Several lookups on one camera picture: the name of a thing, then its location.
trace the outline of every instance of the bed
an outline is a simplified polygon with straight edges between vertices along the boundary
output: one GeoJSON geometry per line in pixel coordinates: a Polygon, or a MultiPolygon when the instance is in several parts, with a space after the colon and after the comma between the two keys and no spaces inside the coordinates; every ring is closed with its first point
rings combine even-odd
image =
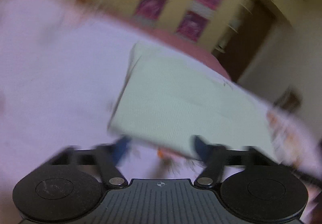
{"type": "MultiPolygon", "coordinates": [[[[316,142],[305,126],[230,82],[215,57],[189,42],[114,16],[84,15],[68,0],[1,0],[0,29],[0,223],[20,221],[12,189],[52,154],[67,145],[88,149],[115,142],[118,135],[107,131],[107,123],[138,41],[162,47],[164,54],[247,94],[268,120],[275,160],[321,176],[316,142]]],[[[202,170],[194,159],[136,142],[118,167],[128,180],[194,180],[202,170]],[[171,159],[167,167],[165,157],[171,159]]],[[[240,170],[227,168],[223,178],[240,170]]],[[[318,191],[309,192],[312,199],[318,191]]],[[[303,221],[309,222],[313,206],[308,204],[303,221]]]]}

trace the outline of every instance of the gray gripper base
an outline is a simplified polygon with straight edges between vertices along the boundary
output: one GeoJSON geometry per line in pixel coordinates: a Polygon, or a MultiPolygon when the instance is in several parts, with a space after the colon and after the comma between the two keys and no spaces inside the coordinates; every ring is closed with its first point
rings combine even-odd
{"type": "MultiPolygon", "coordinates": [[[[21,224],[32,224],[24,220],[21,224]]],[[[189,180],[133,180],[111,190],[92,212],[70,224],[247,224],[229,213],[209,190],[189,180]]],[[[300,224],[292,220],[289,224],[300,224]]]]}

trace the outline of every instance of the wooden door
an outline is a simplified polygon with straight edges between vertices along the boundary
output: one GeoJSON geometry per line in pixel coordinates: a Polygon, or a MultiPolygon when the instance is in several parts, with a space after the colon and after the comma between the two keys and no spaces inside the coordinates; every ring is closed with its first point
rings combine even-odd
{"type": "Polygon", "coordinates": [[[226,53],[220,53],[217,57],[232,81],[236,82],[252,61],[274,21],[275,16],[256,1],[252,13],[246,17],[238,33],[226,45],[226,53]]]}

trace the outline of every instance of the silver screw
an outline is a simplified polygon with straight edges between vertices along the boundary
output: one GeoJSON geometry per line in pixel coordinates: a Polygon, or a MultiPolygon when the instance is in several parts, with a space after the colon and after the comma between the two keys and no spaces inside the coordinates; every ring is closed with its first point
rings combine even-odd
{"type": "Polygon", "coordinates": [[[123,178],[120,178],[120,177],[114,177],[114,178],[111,178],[109,180],[109,182],[112,184],[112,185],[116,185],[116,186],[119,186],[119,185],[122,185],[125,180],[123,178]]]}
{"type": "Polygon", "coordinates": [[[213,182],[213,180],[211,178],[202,177],[198,178],[197,182],[201,185],[210,185],[213,182]]]}

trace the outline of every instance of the black circular motor cover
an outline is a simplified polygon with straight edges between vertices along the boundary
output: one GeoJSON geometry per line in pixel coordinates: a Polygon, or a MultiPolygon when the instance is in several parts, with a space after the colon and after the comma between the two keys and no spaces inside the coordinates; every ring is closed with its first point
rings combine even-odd
{"type": "Polygon", "coordinates": [[[281,223],[299,216],[308,201],[304,184],[282,167],[252,166],[228,177],[223,202],[241,219],[281,223]]]}
{"type": "Polygon", "coordinates": [[[40,222],[63,222],[92,210],[101,185],[91,175],[67,165],[40,167],[20,180],[12,192],[16,207],[40,222]]]}

